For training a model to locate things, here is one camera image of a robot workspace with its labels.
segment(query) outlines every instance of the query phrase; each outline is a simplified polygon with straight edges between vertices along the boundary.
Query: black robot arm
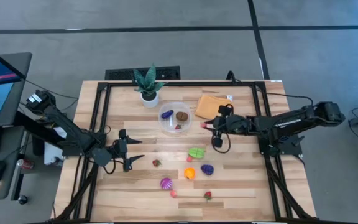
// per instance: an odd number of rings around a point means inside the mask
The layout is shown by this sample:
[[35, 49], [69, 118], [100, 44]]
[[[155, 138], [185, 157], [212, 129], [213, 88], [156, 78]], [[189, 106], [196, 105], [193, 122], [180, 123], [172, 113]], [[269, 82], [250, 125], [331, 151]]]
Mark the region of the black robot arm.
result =
[[[268, 140], [270, 147], [267, 153], [271, 156], [297, 155], [303, 137], [299, 138], [296, 134], [317, 126], [338, 126], [345, 120], [338, 105], [332, 102], [320, 102], [272, 117], [239, 116], [233, 113], [231, 105], [220, 106], [219, 113], [221, 116], [203, 125], [213, 132], [214, 147], [222, 146], [222, 133], [258, 136]], [[214, 129], [207, 128], [206, 124], [213, 124]]]
[[139, 144], [141, 141], [133, 140], [126, 135], [125, 129], [120, 130], [119, 139], [113, 142], [112, 146], [106, 147], [106, 133], [99, 130], [92, 133], [88, 130], [80, 129], [70, 119], [68, 119], [56, 107], [56, 99], [48, 91], [37, 90], [27, 99], [26, 108], [36, 115], [43, 115], [51, 119], [67, 132], [64, 142], [59, 142], [63, 151], [68, 148], [75, 148], [78, 154], [84, 154], [86, 158], [93, 158], [99, 166], [106, 166], [111, 159], [122, 159], [123, 170], [128, 172], [132, 169], [132, 162], [141, 156], [127, 158], [127, 145]]

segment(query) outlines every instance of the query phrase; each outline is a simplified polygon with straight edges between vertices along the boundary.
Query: purple toy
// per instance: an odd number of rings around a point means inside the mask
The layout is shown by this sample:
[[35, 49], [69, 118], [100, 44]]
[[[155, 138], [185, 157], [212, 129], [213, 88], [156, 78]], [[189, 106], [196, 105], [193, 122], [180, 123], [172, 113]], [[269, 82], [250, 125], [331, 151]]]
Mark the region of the purple toy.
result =
[[160, 185], [163, 190], [170, 190], [172, 188], [173, 182], [171, 179], [166, 177], [161, 180]]
[[167, 112], [161, 114], [161, 118], [167, 119], [167, 118], [171, 117], [171, 115], [173, 115], [173, 110], [168, 110]]
[[203, 171], [206, 175], [212, 175], [214, 173], [214, 167], [209, 164], [205, 164], [201, 166], [201, 171]]

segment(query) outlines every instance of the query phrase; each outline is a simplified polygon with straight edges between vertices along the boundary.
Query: clear plastic bowl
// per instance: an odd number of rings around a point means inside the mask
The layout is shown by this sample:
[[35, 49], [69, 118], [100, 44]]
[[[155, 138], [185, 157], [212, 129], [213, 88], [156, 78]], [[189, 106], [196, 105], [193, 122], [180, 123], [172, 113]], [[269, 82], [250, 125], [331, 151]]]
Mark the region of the clear plastic bowl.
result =
[[[169, 110], [173, 110], [173, 114], [167, 119], [162, 119], [161, 114]], [[177, 112], [185, 112], [188, 114], [189, 118], [187, 121], [178, 121], [176, 117]], [[191, 125], [190, 107], [186, 103], [182, 102], [165, 103], [161, 106], [160, 112], [158, 112], [158, 121], [160, 122], [160, 125], [164, 131], [168, 131], [170, 133], [184, 132], [189, 129]], [[175, 129], [178, 124], [182, 125], [181, 129]]]

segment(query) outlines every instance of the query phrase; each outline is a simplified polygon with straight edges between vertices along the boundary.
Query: floor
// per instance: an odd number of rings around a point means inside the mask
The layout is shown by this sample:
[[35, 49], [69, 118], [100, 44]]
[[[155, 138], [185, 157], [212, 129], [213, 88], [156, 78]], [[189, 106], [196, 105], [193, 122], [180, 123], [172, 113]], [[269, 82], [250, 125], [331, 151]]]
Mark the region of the floor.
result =
[[[339, 103], [347, 118], [358, 107], [358, 0], [0, 0], [0, 54], [14, 52], [33, 53], [29, 80], [71, 96], [105, 69], [154, 62], [179, 65], [182, 79], [232, 70], [240, 79], [283, 80], [288, 94]], [[22, 99], [34, 90], [26, 84]], [[288, 101], [291, 109], [308, 103]], [[61, 108], [70, 103], [58, 99]], [[358, 138], [346, 122], [304, 135], [317, 215], [358, 223]], [[30, 203], [0, 200], [0, 223], [48, 219], [58, 179], [25, 176]]]

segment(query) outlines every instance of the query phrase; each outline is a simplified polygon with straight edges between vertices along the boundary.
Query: cookie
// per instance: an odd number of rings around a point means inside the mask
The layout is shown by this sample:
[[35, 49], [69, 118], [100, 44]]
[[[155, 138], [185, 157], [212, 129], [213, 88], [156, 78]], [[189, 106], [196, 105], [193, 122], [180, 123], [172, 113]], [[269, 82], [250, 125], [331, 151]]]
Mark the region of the cookie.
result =
[[189, 118], [189, 115], [186, 114], [185, 112], [177, 112], [177, 120], [178, 121], [187, 121], [188, 118]]

